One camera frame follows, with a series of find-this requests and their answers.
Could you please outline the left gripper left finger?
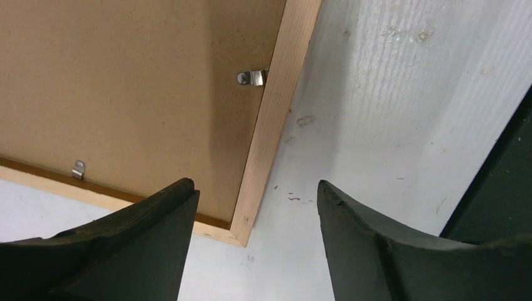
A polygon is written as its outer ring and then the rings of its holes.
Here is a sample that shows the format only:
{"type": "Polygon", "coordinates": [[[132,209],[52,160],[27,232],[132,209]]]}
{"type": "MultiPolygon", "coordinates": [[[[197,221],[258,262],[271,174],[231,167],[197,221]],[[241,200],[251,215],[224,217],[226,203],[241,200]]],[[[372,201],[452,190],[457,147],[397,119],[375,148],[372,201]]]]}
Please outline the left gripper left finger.
{"type": "Polygon", "coordinates": [[[200,192],[183,178],[51,238],[1,244],[2,300],[176,300],[200,192]]]}

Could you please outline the wooden picture frame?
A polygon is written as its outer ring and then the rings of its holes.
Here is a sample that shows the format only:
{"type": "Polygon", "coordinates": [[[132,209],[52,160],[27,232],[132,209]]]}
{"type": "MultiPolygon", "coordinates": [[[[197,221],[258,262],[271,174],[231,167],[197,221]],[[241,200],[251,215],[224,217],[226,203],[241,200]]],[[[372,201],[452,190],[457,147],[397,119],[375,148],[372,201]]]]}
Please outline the wooden picture frame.
{"type": "MultiPolygon", "coordinates": [[[[273,71],[262,95],[232,219],[225,222],[197,214],[194,234],[243,248],[248,245],[321,4],[286,2],[270,64],[273,71]]],[[[143,199],[5,158],[1,159],[1,179],[112,211],[143,199]]]]}

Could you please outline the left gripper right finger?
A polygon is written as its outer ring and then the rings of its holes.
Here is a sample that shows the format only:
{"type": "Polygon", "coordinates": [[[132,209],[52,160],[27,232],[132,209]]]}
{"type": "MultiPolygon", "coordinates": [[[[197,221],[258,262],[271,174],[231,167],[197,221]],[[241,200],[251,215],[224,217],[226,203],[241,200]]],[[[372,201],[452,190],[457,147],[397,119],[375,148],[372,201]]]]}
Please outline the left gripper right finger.
{"type": "Polygon", "coordinates": [[[317,209],[336,300],[530,300],[531,236],[472,245],[413,229],[322,180],[317,209]]]}

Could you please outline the brown backing board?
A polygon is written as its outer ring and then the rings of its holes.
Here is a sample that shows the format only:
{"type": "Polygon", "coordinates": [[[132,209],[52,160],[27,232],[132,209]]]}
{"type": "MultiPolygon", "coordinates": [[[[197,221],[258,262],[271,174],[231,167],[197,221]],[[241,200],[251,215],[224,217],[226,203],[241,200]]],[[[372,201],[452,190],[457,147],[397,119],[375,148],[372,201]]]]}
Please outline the brown backing board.
{"type": "Polygon", "coordinates": [[[2,1],[1,155],[230,221],[284,1],[2,1]]]}

